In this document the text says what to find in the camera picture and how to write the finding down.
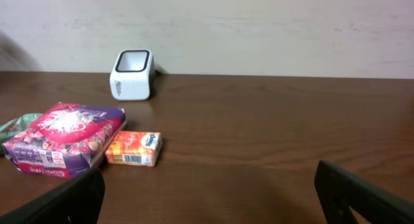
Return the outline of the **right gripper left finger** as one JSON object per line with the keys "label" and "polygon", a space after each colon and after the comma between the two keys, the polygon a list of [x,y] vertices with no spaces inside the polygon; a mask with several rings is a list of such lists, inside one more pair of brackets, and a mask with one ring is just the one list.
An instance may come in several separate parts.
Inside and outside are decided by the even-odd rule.
{"label": "right gripper left finger", "polygon": [[1,216],[1,223],[97,223],[105,182],[97,168]]}

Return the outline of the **teal snack packet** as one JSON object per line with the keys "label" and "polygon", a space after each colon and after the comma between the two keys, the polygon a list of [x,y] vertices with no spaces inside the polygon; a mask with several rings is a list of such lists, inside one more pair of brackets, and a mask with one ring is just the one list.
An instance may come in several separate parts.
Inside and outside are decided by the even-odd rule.
{"label": "teal snack packet", "polygon": [[3,149],[3,143],[8,141],[10,138],[17,135],[18,133],[22,132],[23,130],[25,130],[28,125],[33,123],[33,121],[38,119],[41,115],[42,113],[24,114],[23,116],[10,120],[9,122],[1,126],[1,156],[5,154]]}

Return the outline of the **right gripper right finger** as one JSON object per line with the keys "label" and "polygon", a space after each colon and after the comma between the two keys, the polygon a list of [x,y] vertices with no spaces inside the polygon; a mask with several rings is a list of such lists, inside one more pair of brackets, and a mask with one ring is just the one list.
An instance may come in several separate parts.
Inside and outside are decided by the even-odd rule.
{"label": "right gripper right finger", "polygon": [[381,189],[338,165],[320,160],[314,187],[327,223],[413,223],[413,203]]}

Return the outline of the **orange juice carton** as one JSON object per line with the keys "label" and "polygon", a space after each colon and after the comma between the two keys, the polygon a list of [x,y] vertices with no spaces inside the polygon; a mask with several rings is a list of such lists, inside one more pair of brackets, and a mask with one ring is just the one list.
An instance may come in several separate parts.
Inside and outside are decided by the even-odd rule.
{"label": "orange juice carton", "polygon": [[105,156],[109,163],[154,167],[162,147],[160,132],[119,131]]}

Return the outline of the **red purple snack bag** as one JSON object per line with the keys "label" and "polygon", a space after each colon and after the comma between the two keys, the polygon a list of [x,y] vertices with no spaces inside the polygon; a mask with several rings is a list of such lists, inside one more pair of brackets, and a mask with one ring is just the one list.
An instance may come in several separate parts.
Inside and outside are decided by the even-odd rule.
{"label": "red purple snack bag", "polygon": [[99,166],[126,122],[119,107],[59,102],[3,143],[5,157],[22,172],[73,178]]}

